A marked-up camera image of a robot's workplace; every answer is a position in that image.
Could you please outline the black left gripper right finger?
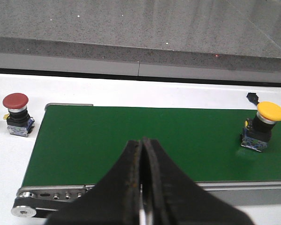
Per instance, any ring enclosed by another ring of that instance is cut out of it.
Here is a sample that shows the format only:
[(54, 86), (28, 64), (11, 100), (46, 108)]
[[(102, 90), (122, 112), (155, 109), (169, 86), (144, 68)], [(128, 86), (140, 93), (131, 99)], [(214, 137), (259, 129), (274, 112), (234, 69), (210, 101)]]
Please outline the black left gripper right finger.
[(143, 138), (141, 178), (148, 225), (252, 225), (248, 215), (190, 179), (156, 139)]

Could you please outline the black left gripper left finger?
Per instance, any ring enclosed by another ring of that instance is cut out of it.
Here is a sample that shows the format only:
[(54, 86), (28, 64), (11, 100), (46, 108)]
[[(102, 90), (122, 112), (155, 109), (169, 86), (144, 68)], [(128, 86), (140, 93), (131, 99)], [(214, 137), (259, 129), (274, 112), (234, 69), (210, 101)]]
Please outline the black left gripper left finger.
[(141, 144), (128, 141), (114, 166), (82, 197), (47, 219), (48, 225), (138, 225)]

